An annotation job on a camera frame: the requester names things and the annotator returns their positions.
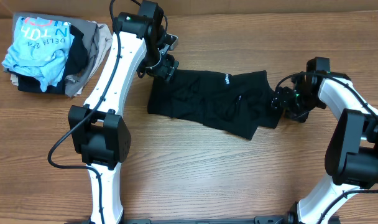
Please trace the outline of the black t-shirt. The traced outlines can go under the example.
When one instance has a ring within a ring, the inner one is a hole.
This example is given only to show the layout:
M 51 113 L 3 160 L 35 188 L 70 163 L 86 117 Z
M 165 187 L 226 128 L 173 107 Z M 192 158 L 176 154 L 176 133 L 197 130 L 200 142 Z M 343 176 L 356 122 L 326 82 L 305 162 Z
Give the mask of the black t-shirt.
M 258 126 L 277 127 L 283 111 L 272 107 L 273 95 L 265 71 L 177 70 L 169 82 L 153 81 L 147 111 L 250 140 Z

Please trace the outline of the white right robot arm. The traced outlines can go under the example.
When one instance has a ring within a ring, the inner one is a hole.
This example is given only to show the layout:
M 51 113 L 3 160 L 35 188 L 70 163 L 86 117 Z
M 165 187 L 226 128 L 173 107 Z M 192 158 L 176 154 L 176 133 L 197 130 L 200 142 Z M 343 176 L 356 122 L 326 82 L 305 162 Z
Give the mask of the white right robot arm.
M 337 119 L 325 154 L 325 174 L 313 190 L 295 202 L 280 223 L 339 223 L 335 213 L 357 194 L 378 194 L 378 109 L 371 106 L 330 60 L 315 57 L 306 70 L 278 83 L 271 102 L 288 119 L 303 123 L 314 108 L 329 108 Z

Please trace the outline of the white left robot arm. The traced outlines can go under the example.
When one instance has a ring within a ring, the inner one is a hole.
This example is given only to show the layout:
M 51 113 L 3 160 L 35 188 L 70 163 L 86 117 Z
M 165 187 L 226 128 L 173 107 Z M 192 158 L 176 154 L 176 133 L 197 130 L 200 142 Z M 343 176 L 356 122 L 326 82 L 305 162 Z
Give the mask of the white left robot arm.
M 72 106 L 68 114 L 75 151 L 90 175 L 88 223 L 124 221 L 120 171 L 131 134 L 123 113 L 134 76 L 167 82 L 179 65 L 169 54 L 178 37 L 167 32 L 167 18 L 156 2 L 142 1 L 137 14 L 122 12 L 112 22 L 112 46 L 101 76 L 83 106 Z

